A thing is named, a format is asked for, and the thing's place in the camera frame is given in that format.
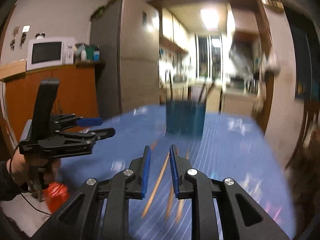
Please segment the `person's left hand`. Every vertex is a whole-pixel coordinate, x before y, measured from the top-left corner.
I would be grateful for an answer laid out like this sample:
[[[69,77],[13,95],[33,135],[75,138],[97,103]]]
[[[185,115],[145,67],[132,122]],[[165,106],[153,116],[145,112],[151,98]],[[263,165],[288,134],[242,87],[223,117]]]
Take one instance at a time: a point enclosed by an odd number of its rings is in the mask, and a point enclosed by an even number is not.
[[[19,149],[15,150],[12,158],[7,161],[7,171],[11,175],[13,181],[21,186],[30,179],[29,167],[42,167],[48,163],[48,159],[37,157],[36,155],[22,155]],[[54,159],[51,163],[49,171],[44,172],[44,182],[50,184],[56,181],[56,176],[61,166],[60,159]]]

